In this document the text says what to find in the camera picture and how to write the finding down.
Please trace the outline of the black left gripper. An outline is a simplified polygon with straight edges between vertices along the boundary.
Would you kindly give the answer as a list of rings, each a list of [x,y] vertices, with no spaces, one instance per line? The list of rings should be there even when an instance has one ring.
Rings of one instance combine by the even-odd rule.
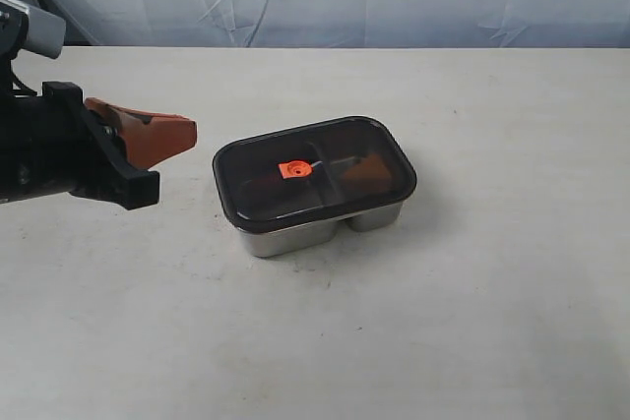
[[[94,112],[116,130],[126,158]],[[67,82],[42,84],[29,124],[30,187],[40,195],[70,193],[125,210],[153,206],[159,200],[159,174],[140,169],[192,149],[198,137],[194,120],[124,108],[95,97],[83,104],[83,91]]]

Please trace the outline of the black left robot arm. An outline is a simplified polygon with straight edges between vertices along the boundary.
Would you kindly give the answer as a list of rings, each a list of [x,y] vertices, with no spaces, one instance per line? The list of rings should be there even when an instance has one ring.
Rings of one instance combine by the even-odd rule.
[[[45,82],[40,95],[1,97],[1,201],[68,193],[125,210],[149,207],[159,201],[156,165],[196,143],[189,118]]]

